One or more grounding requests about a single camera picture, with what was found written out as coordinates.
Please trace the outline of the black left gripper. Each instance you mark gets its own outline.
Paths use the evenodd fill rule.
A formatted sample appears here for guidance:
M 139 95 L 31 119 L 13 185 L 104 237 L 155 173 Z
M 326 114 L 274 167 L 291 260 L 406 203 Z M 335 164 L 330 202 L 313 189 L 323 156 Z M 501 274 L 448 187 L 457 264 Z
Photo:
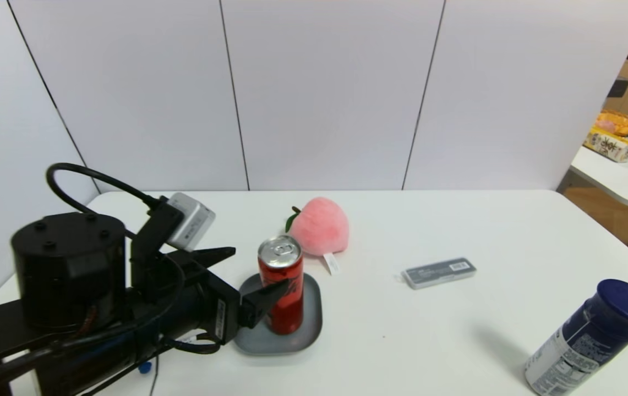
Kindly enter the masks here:
M 136 254 L 136 351 L 179 349 L 212 354 L 241 327 L 253 329 L 286 295 L 281 280 L 241 295 L 210 267 L 236 254 L 234 246 Z

